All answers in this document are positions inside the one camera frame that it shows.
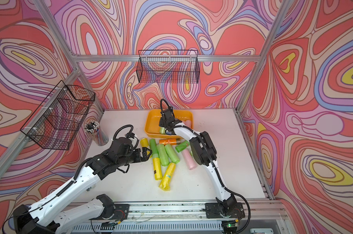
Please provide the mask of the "green roll with label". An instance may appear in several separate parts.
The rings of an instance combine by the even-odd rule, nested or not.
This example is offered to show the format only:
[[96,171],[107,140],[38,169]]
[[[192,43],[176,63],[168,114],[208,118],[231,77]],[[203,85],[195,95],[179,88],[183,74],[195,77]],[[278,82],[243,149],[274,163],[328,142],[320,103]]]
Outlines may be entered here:
[[176,146],[176,151],[178,153],[182,152],[183,150],[185,150],[188,146],[190,146],[190,142],[185,140],[182,143],[180,143],[179,145]]

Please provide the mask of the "light green roll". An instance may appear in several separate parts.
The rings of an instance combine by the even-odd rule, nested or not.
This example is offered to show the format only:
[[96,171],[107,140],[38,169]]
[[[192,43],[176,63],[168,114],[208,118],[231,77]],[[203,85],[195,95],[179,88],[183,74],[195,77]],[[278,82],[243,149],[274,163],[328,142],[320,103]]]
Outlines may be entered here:
[[164,127],[160,127],[159,128],[159,133],[162,134],[162,135],[165,135],[166,134],[166,129]]
[[161,165],[162,166],[168,166],[170,162],[169,162],[166,150],[165,150],[165,146],[163,144],[157,144],[157,150],[158,150],[158,153],[159,153],[159,158],[160,158],[160,161],[161,161]]
[[165,145],[165,151],[168,155],[168,157],[170,158],[170,160],[175,163],[178,164],[180,162],[179,156],[177,155],[177,153],[175,152],[174,148],[172,145],[170,144],[166,144]]

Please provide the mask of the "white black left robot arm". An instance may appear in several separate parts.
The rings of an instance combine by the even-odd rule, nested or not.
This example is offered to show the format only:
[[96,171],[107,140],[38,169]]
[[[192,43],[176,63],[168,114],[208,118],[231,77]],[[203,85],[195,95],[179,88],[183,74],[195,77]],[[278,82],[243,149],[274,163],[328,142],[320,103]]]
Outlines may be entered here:
[[30,206],[20,205],[13,212],[18,234],[61,234],[89,219],[112,219],[118,209],[113,200],[99,195],[90,202],[70,210],[65,208],[79,195],[120,171],[122,166],[148,161],[152,150],[138,148],[132,139],[120,137],[94,157],[85,159],[74,176],[56,191]]

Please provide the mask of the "cup of pens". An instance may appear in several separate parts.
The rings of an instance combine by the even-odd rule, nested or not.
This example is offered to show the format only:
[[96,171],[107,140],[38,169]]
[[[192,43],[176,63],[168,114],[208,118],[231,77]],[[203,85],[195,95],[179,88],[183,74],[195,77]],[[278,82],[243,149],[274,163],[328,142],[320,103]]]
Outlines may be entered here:
[[98,121],[89,121],[84,125],[84,131],[92,138],[98,146],[104,146],[109,142]]

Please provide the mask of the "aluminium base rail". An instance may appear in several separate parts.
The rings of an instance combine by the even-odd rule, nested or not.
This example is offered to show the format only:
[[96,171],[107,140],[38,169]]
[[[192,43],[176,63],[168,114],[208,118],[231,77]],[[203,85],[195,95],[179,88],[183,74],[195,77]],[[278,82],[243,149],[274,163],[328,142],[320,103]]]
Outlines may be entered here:
[[251,220],[289,219],[285,206],[280,201],[248,199],[247,202],[249,208],[242,199],[238,199],[238,203],[242,206],[237,206],[226,215],[218,212],[218,207],[213,200],[116,202],[111,216],[97,219],[141,223],[147,221],[228,221],[240,218],[241,224],[244,224],[249,217]]

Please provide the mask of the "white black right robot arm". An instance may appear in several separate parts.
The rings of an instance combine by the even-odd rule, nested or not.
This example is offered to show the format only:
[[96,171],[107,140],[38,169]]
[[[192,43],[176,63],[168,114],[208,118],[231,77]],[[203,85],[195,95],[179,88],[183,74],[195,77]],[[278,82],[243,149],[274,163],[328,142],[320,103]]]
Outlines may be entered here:
[[242,197],[242,195],[235,194],[226,187],[217,163],[217,151],[209,134],[206,131],[195,131],[185,125],[181,120],[176,118],[171,106],[164,109],[161,105],[160,110],[161,119],[159,126],[188,141],[192,149],[194,161],[206,169],[215,189],[216,213],[223,217],[236,216],[238,220],[243,219],[245,211],[242,208],[242,203],[236,199],[236,197]]

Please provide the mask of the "orange plastic storage box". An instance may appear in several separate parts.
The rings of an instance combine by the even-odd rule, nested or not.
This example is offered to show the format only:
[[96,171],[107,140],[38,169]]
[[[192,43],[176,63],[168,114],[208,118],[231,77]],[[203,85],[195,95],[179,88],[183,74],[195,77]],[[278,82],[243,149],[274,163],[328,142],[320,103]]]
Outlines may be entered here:
[[[190,128],[194,126],[194,116],[191,111],[188,110],[174,110],[175,117],[183,122],[190,121]],[[150,138],[180,138],[177,135],[166,135],[160,133],[159,122],[161,119],[161,111],[159,109],[153,109],[149,111],[147,120],[145,123],[144,131]]]

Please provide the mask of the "green yellow trash bag roll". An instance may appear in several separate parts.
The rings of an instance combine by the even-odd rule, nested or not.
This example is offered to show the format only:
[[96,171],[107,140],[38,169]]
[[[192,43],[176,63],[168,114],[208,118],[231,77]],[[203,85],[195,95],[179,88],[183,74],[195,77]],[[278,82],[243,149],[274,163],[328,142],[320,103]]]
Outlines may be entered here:
[[161,180],[163,175],[162,175],[161,160],[159,158],[159,152],[157,149],[156,140],[152,138],[150,139],[149,143],[152,150],[154,177],[155,177],[155,180]]

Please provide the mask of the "pink trash bag roll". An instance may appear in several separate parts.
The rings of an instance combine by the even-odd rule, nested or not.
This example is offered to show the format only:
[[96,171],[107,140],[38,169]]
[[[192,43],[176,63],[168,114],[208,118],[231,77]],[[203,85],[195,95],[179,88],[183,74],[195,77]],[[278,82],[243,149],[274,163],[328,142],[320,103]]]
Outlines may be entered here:
[[187,127],[192,128],[192,122],[190,120],[186,120],[184,123]]
[[194,170],[198,166],[188,149],[184,149],[182,155],[189,170]]

